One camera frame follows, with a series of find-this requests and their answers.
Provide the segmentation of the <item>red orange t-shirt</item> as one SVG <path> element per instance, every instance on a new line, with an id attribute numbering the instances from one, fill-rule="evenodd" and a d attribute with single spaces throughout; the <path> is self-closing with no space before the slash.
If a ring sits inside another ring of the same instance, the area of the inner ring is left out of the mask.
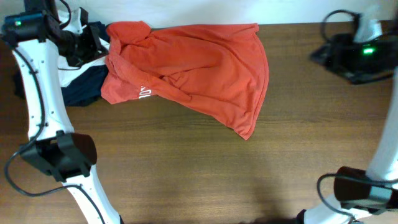
<path id="1" fill-rule="evenodd" d="M 159 30 L 141 21 L 112 23 L 101 95 L 112 105 L 157 95 L 249 139 L 269 83 L 258 30 L 256 23 Z"/>

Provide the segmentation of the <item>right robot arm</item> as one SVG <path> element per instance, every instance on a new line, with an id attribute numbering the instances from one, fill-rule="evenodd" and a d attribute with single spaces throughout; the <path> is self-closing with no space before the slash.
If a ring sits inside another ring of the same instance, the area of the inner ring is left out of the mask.
<path id="1" fill-rule="evenodd" d="M 317 180 L 320 204 L 302 210 L 293 223 L 361 223 L 364 218 L 397 211 L 397 27 L 383 32 L 368 12 L 344 9 L 352 17 L 353 34 L 326 34 L 310 58 L 353 85 L 391 79 L 392 95 L 384 130 L 367 169 L 340 167 Z"/>

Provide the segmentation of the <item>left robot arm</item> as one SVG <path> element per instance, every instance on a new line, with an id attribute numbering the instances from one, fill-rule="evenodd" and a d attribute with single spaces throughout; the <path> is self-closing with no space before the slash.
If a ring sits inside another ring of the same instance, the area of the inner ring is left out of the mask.
<path id="1" fill-rule="evenodd" d="M 121 223 L 99 180 L 93 139 L 75 132 L 59 82 L 59 57 L 79 68 L 108 54 L 87 16 L 79 9 L 62 22 L 54 1 L 36 0 L 5 18 L 2 37 L 18 63 L 29 112 L 29 140 L 14 156 L 60 182 L 88 223 Z"/>

